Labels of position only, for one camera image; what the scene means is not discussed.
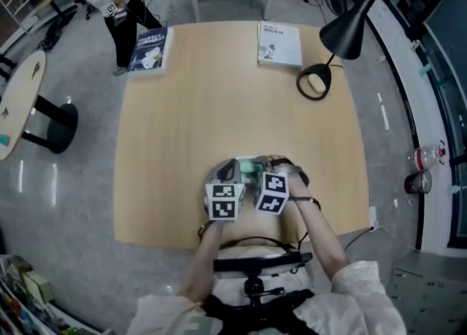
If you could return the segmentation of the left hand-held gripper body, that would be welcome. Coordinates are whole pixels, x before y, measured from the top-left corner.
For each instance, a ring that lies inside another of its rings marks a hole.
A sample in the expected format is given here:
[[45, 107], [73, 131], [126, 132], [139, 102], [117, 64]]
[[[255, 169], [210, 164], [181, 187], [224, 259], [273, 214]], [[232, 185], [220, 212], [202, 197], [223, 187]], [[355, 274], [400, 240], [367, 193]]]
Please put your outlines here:
[[210, 221], [235, 221], [244, 201], [242, 183], [207, 183], [204, 208]]

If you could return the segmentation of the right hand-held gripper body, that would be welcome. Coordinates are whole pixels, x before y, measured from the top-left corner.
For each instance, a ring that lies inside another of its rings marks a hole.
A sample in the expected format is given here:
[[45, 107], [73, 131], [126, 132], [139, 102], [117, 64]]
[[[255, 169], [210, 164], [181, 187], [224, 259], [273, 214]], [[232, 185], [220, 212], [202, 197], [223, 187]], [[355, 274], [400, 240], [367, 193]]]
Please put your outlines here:
[[303, 174], [299, 166], [286, 168], [284, 172], [273, 172], [264, 169], [258, 175], [253, 204], [258, 212], [280, 215], [290, 197], [288, 175], [290, 173]]

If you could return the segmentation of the person's right hand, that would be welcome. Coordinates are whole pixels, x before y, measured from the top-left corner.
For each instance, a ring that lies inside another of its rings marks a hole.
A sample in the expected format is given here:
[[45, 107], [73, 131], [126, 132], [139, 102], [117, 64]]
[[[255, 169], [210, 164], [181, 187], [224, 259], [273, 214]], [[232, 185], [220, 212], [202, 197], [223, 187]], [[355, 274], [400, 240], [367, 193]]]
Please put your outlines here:
[[290, 198], [293, 201], [309, 201], [312, 198], [308, 187], [304, 184], [299, 173], [289, 173], [287, 178]]

